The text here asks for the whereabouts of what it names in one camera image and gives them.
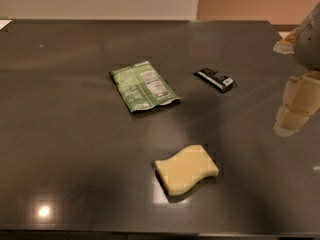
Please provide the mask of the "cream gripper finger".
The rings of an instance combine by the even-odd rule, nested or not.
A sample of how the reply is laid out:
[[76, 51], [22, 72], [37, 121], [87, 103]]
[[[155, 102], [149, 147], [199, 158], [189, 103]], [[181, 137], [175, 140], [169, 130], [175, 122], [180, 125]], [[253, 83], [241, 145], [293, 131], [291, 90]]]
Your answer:
[[274, 131], [282, 137], [298, 132], [320, 109], [320, 72], [291, 76], [286, 83], [282, 105], [276, 115]]
[[297, 32], [298, 29], [295, 28], [288, 33], [283, 33], [282, 39], [274, 45], [273, 50], [280, 54], [293, 54]]

